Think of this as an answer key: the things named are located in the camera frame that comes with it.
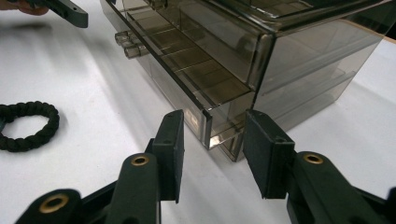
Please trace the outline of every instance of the human hand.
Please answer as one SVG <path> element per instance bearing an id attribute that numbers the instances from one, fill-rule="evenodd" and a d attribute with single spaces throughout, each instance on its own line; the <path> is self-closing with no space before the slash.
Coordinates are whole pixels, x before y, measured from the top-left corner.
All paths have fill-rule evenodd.
<path id="1" fill-rule="evenodd" d="M 14 10 L 18 9 L 19 11 L 34 15 L 40 16 L 46 14 L 49 9 L 47 7 L 37 7 L 31 8 L 30 4 L 25 0 L 17 0 L 15 3 L 10 3 L 8 0 L 0 0 L 0 10 Z"/>

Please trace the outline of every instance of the white table surface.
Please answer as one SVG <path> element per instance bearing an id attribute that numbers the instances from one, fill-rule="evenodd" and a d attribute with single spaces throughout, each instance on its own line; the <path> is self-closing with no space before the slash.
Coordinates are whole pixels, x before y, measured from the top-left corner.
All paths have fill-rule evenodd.
<path id="1" fill-rule="evenodd" d="M 0 104 L 55 105 L 60 128 L 26 153 L 0 151 L 0 223 L 14 223 L 37 197 L 77 189 L 85 197 L 117 179 L 173 111 L 136 60 L 127 60 L 99 1 L 78 29 L 49 12 L 0 11 Z M 396 186 L 396 45 L 382 41 L 340 99 L 288 132 L 296 150 L 326 155 L 354 186 L 385 198 Z M 3 134 L 25 137 L 47 121 L 16 119 Z M 163 223 L 290 223 L 284 200 L 262 200 L 246 160 L 206 151 L 185 127 L 180 203 Z"/>

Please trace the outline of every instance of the screw hole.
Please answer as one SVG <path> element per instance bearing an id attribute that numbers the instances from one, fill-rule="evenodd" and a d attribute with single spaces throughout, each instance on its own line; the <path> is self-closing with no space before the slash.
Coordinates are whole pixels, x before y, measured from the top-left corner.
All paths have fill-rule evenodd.
<path id="1" fill-rule="evenodd" d="M 146 156 L 139 156 L 132 159 L 132 165 L 141 166 L 149 162 L 149 158 Z"/>
<path id="2" fill-rule="evenodd" d="M 69 197 L 65 194 L 55 194 L 49 196 L 39 207 L 39 211 L 44 214 L 53 213 L 64 207 L 69 202 Z"/>
<path id="3" fill-rule="evenodd" d="M 304 159 L 310 163 L 313 163 L 313 164 L 322 164 L 323 163 L 323 159 L 317 155 L 314 155 L 314 154 L 307 154 L 304 156 Z"/>

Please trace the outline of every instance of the black paracord bracelet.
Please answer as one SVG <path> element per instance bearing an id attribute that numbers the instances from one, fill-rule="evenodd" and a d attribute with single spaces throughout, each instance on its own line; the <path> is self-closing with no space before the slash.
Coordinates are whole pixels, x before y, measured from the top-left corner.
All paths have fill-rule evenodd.
<path id="1" fill-rule="evenodd" d="M 48 124 L 35 135 L 26 138 L 12 139 L 3 136 L 1 132 L 5 124 L 14 121 L 15 118 L 24 116 L 40 115 L 49 118 Z M 41 102 L 29 102 L 26 104 L 0 105 L 0 149 L 10 152 L 22 152 L 40 147 L 55 135 L 59 127 L 59 115 L 55 106 Z"/>

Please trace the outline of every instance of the plastic drawer organizer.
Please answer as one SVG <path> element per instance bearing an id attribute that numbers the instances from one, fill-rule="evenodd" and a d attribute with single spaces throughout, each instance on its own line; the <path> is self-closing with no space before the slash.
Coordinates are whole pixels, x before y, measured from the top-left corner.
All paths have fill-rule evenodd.
<path id="1" fill-rule="evenodd" d="M 233 161 L 245 111 L 284 130 L 334 102 L 396 20 L 396 1 L 101 0 L 127 57 L 138 57 L 207 148 Z"/>

